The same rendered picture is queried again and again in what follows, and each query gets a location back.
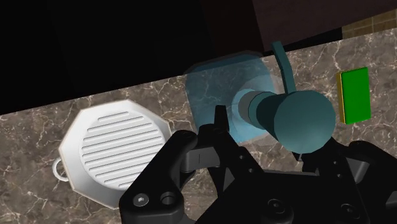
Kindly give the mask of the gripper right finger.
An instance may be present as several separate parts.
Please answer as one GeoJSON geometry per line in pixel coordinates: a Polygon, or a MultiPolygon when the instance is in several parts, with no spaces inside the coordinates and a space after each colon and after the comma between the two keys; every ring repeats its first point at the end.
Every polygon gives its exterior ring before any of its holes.
{"type": "Polygon", "coordinates": [[[299,160],[326,183],[321,195],[330,197],[333,224],[397,224],[396,157],[366,141],[331,138],[299,160]]]}

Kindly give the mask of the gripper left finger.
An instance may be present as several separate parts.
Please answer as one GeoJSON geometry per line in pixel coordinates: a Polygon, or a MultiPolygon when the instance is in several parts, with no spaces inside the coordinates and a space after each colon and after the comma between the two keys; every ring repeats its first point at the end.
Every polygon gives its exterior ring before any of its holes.
{"type": "Polygon", "coordinates": [[[247,180],[258,167],[228,131],[226,107],[217,105],[213,123],[200,126],[198,133],[175,132],[120,198],[122,224],[198,224],[185,214],[185,200],[181,193],[194,175],[193,171],[181,170],[187,153],[209,150],[211,155],[204,161],[218,158],[218,164],[208,167],[219,199],[227,189],[226,171],[230,171],[234,182],[238,183],[247,180]]]}

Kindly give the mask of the white octagonal ribbed pan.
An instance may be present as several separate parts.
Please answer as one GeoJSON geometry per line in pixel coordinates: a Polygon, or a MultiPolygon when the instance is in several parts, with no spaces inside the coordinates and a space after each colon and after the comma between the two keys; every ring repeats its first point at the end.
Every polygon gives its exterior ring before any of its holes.
{"type": "Polygon", "coordinates": [[[171,135],[167,121],[129,99],[82,109],[59,146],[53,175],[118,209],[120,197],[171,135]]]}

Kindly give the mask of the green and yellow sponge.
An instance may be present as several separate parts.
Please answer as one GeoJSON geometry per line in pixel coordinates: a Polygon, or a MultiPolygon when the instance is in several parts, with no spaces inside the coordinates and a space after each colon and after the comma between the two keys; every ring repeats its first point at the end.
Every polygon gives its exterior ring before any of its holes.
{"type": "Polygon", "coordinates": [[[371,119],[368,68],[339,72],[336,82],[340,122],[353,124],[371,119]]]}

